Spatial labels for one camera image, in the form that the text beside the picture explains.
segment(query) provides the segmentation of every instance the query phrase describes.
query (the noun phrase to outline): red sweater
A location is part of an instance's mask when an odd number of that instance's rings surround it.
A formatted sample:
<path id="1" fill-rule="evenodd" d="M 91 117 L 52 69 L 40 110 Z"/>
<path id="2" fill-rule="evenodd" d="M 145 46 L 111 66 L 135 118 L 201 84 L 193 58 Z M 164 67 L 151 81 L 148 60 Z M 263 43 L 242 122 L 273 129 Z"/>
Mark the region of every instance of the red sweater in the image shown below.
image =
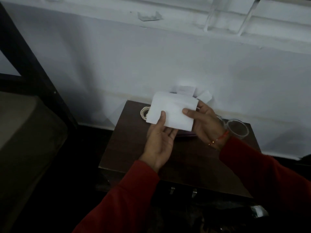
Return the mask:
<path id="1" fill-rule="evenodd" d="M 311 183 L 242 141 L 231 138 L 220 160 L 241 179 L 254 199 L 267 210 L 309 216 Z M 78 232 L 138 232 L 159 177 L 142 161 L 135 161 L 102 202 L 74 229 Z"/>

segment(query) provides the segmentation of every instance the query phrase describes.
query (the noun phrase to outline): wall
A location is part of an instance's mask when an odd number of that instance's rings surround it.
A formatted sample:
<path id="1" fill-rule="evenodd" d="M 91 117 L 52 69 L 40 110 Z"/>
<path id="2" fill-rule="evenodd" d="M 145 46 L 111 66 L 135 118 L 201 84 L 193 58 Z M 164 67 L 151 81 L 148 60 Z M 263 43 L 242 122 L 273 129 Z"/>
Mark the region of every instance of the wall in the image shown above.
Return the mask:
<path id="1" fill-rule="evenodd" d="M 113 129 L 126 100 L 187 82 L 220 115 L 250 122 L 265 153 L 311 153 L 311 55 L 5 7 L 79 123 Z"/>

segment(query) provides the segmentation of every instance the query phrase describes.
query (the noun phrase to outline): transparent round container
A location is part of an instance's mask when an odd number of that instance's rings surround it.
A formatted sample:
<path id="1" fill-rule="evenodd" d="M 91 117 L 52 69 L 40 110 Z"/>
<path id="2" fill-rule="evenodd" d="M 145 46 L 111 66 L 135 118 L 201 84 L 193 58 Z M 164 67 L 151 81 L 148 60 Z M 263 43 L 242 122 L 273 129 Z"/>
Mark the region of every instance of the transparent round container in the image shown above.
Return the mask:
<path id="1" fill-rule="evenodd" d="M 230 119 L 225 124 L 225 129 L 227 129 L 233 136 L 243 139 L 249 134 L 248 127 L 238 119 Z"/>

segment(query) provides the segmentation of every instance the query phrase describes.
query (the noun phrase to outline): brown tabletop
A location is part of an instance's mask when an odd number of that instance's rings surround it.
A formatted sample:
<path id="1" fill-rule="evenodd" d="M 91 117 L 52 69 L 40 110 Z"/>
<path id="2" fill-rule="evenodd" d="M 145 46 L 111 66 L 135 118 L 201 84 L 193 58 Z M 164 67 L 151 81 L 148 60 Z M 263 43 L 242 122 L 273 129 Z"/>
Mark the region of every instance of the brown tabletop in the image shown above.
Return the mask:
<path id="1" fill-rule="evenodd" d="M 127 101 L 99 167 L 126 173 L 143 153 L 146 133 L 150 124 L 146 123 L 140 111 L 150 106 L 144 103 Z M 260 151 L 251 125 L 243 139 L 248 145 Z M 218 159 L 218 151 L 205 145 L 197 137 L 175 139 L 169 161 L 159 172 L 161 180 L 206 188 L 218 192 L 251 197 L 239 178 Z"/>

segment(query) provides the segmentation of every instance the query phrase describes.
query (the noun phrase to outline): white envelope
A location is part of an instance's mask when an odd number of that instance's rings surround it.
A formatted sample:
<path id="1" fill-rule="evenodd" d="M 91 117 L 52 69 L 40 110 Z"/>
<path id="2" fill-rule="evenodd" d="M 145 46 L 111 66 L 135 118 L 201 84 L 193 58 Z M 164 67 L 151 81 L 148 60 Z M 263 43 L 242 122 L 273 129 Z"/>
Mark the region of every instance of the white envelope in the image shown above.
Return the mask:
<path id="1" fill-rule="evenodd" d="M 153 96 L 151 108 L 147 114 L 147 123 L 156 124 L 161 111 L 166 112 L 165 126 L 191 131 L 193 119 L 185 116 L 183 108 L 196 110 L 198 100 L 196 98 L 169 92 L 157 92 Z"/>

